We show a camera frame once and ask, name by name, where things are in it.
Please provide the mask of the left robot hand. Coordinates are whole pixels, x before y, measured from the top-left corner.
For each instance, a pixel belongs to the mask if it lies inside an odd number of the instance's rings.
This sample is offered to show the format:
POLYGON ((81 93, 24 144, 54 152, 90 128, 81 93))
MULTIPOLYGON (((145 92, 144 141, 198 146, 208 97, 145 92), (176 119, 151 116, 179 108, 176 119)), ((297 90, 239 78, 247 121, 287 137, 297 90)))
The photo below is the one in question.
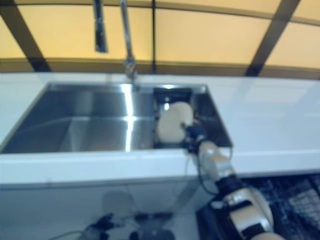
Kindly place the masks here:
POLYGON ((112 222, 113 214, 109 213, 107 215, 99 218, 92 226, 100 231, 108 231, 115 227, 115 224, 112 222))

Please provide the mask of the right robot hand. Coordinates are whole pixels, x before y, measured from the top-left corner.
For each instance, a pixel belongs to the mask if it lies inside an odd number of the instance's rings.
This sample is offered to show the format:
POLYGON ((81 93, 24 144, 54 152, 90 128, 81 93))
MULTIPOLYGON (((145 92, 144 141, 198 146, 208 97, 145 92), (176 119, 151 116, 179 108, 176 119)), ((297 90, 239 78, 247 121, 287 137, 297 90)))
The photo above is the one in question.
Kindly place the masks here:
POLYGON ((191 125, 183 124, 182 128, 186 135, 186 142, 190 150, 196 150, 200 143, 207 140, 207 133, 204 126, 199 122, 191 125))

